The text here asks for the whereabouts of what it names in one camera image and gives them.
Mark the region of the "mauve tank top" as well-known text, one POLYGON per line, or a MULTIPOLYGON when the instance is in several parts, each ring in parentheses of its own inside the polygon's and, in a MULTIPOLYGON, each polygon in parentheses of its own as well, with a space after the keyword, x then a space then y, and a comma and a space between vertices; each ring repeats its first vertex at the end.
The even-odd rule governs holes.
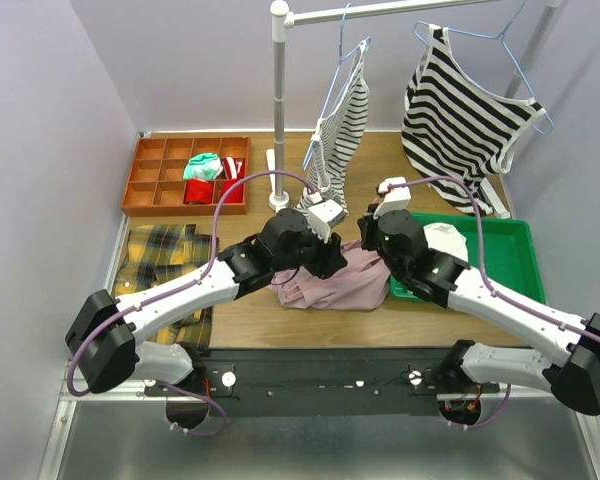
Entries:
POLYGON ((361 241, 341 246, 347 266, 327 279, 311 275, 305 268, 298 273, 277 273, 269 290, 277 293, 285 308, 317 310, 374 310, 389 292, 390 272, 375 251, 361 248, 361 241))

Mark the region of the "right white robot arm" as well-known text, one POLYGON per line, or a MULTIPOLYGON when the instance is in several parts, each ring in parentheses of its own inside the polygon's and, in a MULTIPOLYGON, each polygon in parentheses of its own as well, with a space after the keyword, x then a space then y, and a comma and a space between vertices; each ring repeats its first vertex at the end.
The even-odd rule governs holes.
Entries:
POLYGON ((406 210, 358 221, 362 247, 379 254, 391 275, 417 298, 488 321, 523 340, 525 348, 459 341, 440 379, 460 392, 471 384, 507 383, 552 394, 570 409, 600 414, 600 314, 584 319, 555 310, 490 280, 483 270, 428 245, 406 210))

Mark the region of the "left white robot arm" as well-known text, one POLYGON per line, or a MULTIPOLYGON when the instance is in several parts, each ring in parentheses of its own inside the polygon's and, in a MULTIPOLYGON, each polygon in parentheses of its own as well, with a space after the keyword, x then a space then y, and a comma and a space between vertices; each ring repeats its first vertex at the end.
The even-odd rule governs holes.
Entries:
POLYGON ((193 313, 269 286, 278 272, 305 269, 319 279, 333 276, 347 264, 333 230, 345 216, 331 200, 306 212, 284 208, 260 232, 214 252, 192 273, 117 298, 105 289, 92 293, 65 336, 72 354, 68 390, 81 396, 73 383, 75 372, 81 372, 87 392, 94 394, 130 379, 168 382, 181 395, 194 393, 202 372, 193 352, 154 343, 151 336, 193 313))

